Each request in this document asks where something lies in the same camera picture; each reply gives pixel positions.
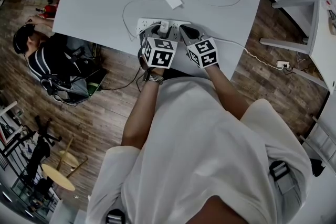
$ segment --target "white t-shirt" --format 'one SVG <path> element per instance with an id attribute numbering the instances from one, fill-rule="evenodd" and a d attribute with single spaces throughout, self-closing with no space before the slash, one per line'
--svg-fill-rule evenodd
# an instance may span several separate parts
<path id="1" fill-rule="evenodd" d="M 291 170 L 294 198 L 283 196 L 270 175 L 276 160 Z M 211 196 L 248 223 L 286 223 L 305 201 L 311 176 L 309 157 L 266 100 L 239 121 L 223 109 L 210 81 L 171 79 L 160 89 L 143 149 L 107 151 L 87 224 L 105 223 L 117 198 L 129 223 L 186 223 Z"/>

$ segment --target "stool leg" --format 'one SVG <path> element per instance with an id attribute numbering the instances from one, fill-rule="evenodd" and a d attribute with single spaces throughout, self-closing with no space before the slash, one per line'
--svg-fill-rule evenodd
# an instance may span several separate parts
<path id="1" fill-rule="evenodd" d="M 86 163 L 88 161 L 88 158 L 86 157 L 86 160 L 84 162 L 82 162 L 80 165 L 78 165 L 75 170 L 73 170 L 68 176 L 67 178 L 69 178 L 70 176 L 72 176 L 84 163 Z"/>
<path id="2" fill-rule="evenodd" d="M 59 171 L 59 170 L 61 169 L 62 162 L 63 162 L 65 156 L 66 156 L 67 153 L 68 153 L 69 147 L 70 147 L 70 145 L 71 145 L 73 139 L 74 139 L 74 137 L 71 138 L 69 144 L 67 145 L 67 148 L 65 149 L 65 151 L 64 151 L 64 153 L 63 153 L 63 155 L 62 155 L 62 157 L 61 157 L 61 160 L 59 161 L 58 166 L 57 166 L 57 168 L 56 168 L 57 171 Z"/>

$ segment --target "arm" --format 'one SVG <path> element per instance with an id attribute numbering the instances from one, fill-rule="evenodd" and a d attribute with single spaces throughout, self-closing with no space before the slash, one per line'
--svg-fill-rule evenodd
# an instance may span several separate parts
<path id="1" fill-rule="evenodd" d="M 152 72 L 162 76 L 164 69 L 156 68 Z M 142 149 L 154 118 L 159 86 L 158 83 L 153 81 L 147 81 L 144 85 L 126 121 L 122 134 L 122 146 L 134 146 L 140 150 Z"/>
<path id="2" fill-rule="evenodd" d="M 35 16 L 29 16 L 26 24 L 28 24 L 28 25 L 46 25 L 46 26 L 48 26 L 52 29 L 53 26 L 54 26 L 54 21 L 44 19 L 44 18 L 41 18 L 41 17 L 35 15 Z"/>
<path id="3" fill-rule="evenodd" d="M 218 66 L 212 65 L 206 67 L 205 70 L 215 86 L 224 109 L 240 120 L 249 107 L 245 98 L 235 89 Z"/>

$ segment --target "power adapter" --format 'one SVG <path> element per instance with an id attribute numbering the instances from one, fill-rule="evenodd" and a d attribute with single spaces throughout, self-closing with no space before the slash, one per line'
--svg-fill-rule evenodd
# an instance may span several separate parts
<path id="1" fill-rule="evenodd" d="M 166 0 L 172 9 L 175 9 L 183 4 L 181 0 Z"/>

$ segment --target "wristwatch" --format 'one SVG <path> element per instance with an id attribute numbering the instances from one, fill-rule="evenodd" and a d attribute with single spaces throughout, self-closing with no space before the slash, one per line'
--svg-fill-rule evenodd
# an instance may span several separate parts
<path id="1" fill-rule="evenodd" d="M 163 76 L 151 73 L 150 71 L 146 71 L 145 75 L 143 76 L 143 81 L 154 81 L 154 82 L 157 82 L 158 84 L 162 85 L 164 79 L 163 79 Z"/>

